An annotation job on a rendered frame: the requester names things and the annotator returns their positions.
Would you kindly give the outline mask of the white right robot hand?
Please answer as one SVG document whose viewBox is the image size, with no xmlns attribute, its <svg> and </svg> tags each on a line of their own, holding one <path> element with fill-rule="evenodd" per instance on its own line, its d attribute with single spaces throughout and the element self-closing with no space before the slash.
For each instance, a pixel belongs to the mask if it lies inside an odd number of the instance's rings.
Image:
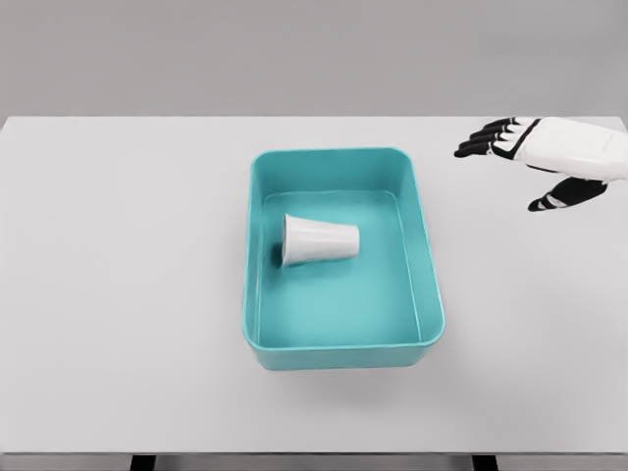
<svg viewBox="0 0 628 471">
<path fill-rule="evenodd" d="M 485 124 L 454 151 L 456 158 L 494 155 L 566 178 L 528 205 L 530 212 L 573 207 L 628 182 L 628 131 L 560 117 L 507 117 Z"/>
</svg>

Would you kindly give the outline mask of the white paper cup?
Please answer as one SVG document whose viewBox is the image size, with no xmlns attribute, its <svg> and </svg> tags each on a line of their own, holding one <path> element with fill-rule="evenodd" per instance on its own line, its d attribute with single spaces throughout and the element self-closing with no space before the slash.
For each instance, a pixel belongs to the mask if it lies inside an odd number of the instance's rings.
<svg viewBox="0 0 628 471">
<path fill-rule="evenodd" d="M 359 249 L 360 232 L 356 226 L 284 215 L 284 266 L 354 258 Z"/>
</svg>

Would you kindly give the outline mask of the teal plastic basket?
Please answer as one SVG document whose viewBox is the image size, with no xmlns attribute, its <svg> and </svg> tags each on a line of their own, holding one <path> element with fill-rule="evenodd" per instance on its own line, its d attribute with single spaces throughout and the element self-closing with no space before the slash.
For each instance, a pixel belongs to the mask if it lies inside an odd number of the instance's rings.
<svg viewBox="0 0 628 471">
<path fill-rule="evenodd" d="M 356 227 L 358 254 L 286 264 L 286 216 Z M 242 332 L 264 368 L 410 366 L 444 330 L 407 154 L 388 147 L 291 149 L 253 160 Z"/>
</svg>

